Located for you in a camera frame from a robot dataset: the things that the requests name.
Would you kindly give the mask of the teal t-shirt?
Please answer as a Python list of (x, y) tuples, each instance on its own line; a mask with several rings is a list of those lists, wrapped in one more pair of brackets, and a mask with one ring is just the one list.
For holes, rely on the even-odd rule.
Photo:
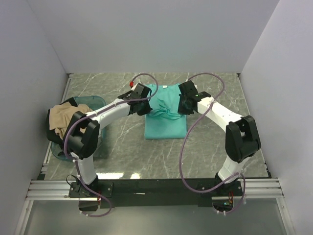
[(149, 84), (147, 87), (156, 94), (149, 101), (152, 110), (145, 115), (145, 139), (183, 139), (187, 133), (187, 119), (186, 115), (178, 113), (179, 85)]

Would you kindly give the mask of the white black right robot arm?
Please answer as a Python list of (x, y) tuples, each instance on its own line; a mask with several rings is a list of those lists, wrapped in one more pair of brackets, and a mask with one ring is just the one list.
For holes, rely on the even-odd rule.
[[(179, 174), (183, 184), (192, 192), (209, 193), (216, 191), (219, 195), (226, 195), (232, 189), (235, 181), (248, 159), (261, 148), (261, 141), (255, 119), (248, 115), (239, 115), (216, 101), (207, 92), (199, 93), (195, 84), (185, 81), (179, 85), (178, 113), (190, 115), (194, 112), (200, 114), (186, 133), (179, 153)], [(203, 119), (208, 118), (225, 132), (226, 160), (217, 173), (218, 181), (210, 189), (197, 190), (188, 185), (182, 172), (182, 155), (186, 141), (195, 126)]]

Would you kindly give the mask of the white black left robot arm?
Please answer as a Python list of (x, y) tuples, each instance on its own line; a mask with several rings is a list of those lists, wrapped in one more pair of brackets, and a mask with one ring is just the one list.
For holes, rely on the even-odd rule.
[(132, 114), (148, 114), (152, 110), (149, 105), (151, 95), (153, 93), (150, 88), (138, 83), (130, 91), (100, 109), (85, 114), (80, 111), (73, 114), (63, 137), (64, 154), (74, 161), (77, 178), (81, 184), (80, 191), (85, 196), (94, 196), (98, 190), (93, 155), (97, 150), (102, 130), (120, 118)]

